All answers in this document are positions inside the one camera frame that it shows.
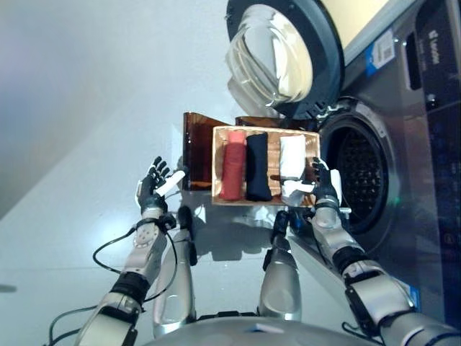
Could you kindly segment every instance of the folded cloth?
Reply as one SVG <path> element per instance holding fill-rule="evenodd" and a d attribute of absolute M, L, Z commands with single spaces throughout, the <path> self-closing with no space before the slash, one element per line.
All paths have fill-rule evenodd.
<path fill-rule="evenodd" d="M 280 182 L 282 183 L 282 202 L 298 207 L 304 193 L 286 188 L 284 181 L 298 181 L 303 178 L 305 169 L 305 136 L 280 137 Z"/>
<path fill-rule="evenodd" d="M 244 162 L 245 133 L 239 130 L 228 131 L 228 143 L 224 151 L 223 185 L 219 194 L 222 199 L 241 199 Z"/>
<path fill-rule="evenodd" d="M 305 136 L 280 137 L 280 179 L 298 180 L 305 169 Z"/>
<path fill-rule="evenodd" d="M 246 138 L 246 199 L 272 199 L 267 183 L 267 133 Z"/>

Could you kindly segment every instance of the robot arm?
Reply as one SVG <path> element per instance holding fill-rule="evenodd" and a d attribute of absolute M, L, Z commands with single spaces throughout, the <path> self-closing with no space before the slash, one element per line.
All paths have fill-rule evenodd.
<path fill-rule="evenodd" d="M 329 171 L 320 166 L 319 173 L 320 184 L 314 189 L 313 233 L 324 257 L 344 280 L 345 294 L 360 329 L 370 337 L 380 335 L 387 346 L 459 345 L 460 332 L 416 313 L 400 284 L 369 259 L 344 230 Z"/>
<path fill-rule="evenodd" d="M 158 157 L 138 184 L 136 197 L 142 218 L 131 229 L 136 232 L 133 250 L 117 282 L 81 328 L 75 345 L 134 345 L 135 324 L 160 272 L 161 255 L 166 248 L 165 229 L 176 225 L 173 216 L 166 214 L 164 195 L 185 175 L 181 170 L 165 179 L 169 169 L 164 169 L 166 163 L 160 161 Z"/>

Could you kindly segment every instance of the wooden box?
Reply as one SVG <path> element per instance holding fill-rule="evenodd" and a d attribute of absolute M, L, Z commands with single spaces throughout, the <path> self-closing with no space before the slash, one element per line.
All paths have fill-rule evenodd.
<path fill-rule="evenodd" d="M 243 182 L 242 199 L 228 201 L 219 197 L 223 178 L 223 161 L 225 145 L 227 144 L 228 131 L 242 130 L 246 136 L 267 133 L 267 179 L 269 188 L 272 194 L 272 200 L 269 202 L 254 202 L 245 199 L 246 184 L 245 180 L 245 165 L 243 166 Z M 312 159 L 320 157 L 320 138 L 318 133 L 307 132 L 301 130 L 285 130 L 281 128 L 258 128 L 249 126 L 217 126 L 213 128 L 212 140 L 212 203 L 217 205 L 283 205 L 280 197 L 280 180 L 279 180 L 279 158 L 280 158 L 280 137 L 284 136 L 305 136 L 305 153 L 307 178 L 313 179 L 314 173 L 312 170 Z M 303 206 L 313 206 L 315 197 L 313 195 L 306 196 L 303 201 Z"/>

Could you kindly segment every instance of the washing machine door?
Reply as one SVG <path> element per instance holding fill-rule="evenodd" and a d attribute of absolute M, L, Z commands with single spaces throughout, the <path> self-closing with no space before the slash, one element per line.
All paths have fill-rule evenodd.
<path fill-rule="evenodd" d="M 309 119 L 336 103 L 343 49 L 320 1 L 229 0 L 226 20 L 228 86 L 249 115 Z"/>

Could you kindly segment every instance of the washing machine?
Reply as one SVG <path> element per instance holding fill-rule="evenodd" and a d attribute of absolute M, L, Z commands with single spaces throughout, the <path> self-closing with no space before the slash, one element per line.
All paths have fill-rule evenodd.
<path fill-rule="evenodd" d="M 459 1 L 415 1 L 346 67 L 319 1 L 230 0 L 226 19 L 238 103 L 314 124 L 350 232 L 422 312 L 460 328 Z"/>

